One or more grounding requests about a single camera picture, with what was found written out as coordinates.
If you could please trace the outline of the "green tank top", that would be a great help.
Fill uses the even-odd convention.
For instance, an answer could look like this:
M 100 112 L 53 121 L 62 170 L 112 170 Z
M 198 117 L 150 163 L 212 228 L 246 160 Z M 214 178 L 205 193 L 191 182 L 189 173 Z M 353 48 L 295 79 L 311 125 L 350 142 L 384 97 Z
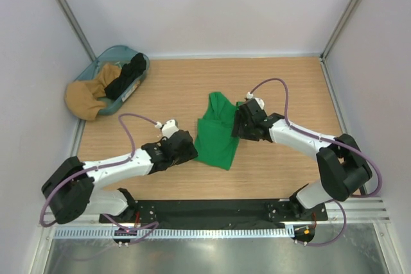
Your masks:
M 221 92 L 208 94 L 204 115 L 197 120 L 196 161 L 230 170 L 240 139 L 232 136 L 234 116 L 239 104 L 232 104 Z

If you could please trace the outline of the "black tank top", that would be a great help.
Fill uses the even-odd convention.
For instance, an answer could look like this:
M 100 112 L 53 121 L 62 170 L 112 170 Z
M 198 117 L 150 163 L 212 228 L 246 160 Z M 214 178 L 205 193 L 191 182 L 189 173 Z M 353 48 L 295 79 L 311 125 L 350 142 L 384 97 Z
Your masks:
M 129 63 L 122 66 L 119 77 L 105 87 L 106 97 L 117 100 L 145 72 L 145 69 L 144 54 L 137 53 Z

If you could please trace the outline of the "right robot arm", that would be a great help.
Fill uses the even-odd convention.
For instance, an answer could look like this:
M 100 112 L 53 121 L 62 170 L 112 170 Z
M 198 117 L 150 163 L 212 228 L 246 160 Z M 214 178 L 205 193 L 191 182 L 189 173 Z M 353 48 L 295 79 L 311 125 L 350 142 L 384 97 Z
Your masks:
M 250 141 L 282 144 L 312 158 L 319 179 L 289 198 L 289 211 L 298 220 L 306 219 L 317 205 L 329 200 L 346 201 L 372 178 L 367 160 L 360 155 L 352 136 L 321 135 L 307 130 L 277 113 L 267 115 L 262 99 L 253 98 L 238 106 L 232 136 Z

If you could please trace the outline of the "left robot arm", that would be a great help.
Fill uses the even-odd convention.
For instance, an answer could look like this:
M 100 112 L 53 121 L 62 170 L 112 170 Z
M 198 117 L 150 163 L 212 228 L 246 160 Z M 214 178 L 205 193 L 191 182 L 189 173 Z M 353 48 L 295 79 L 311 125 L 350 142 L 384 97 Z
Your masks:
M 188 131 L 165 133 L 157 142 L 132 146 L 130 153 L 100 161 L 82 162 L 77 156 L 63 161 L 41 187 L 45 204 L 40 224 L 64 225 L 81 215 L 108 214 L 128 223 L 136 206 L 125 189 L 104 188 L 127 178 L 148 176 L 197 158 L 194 140 Z

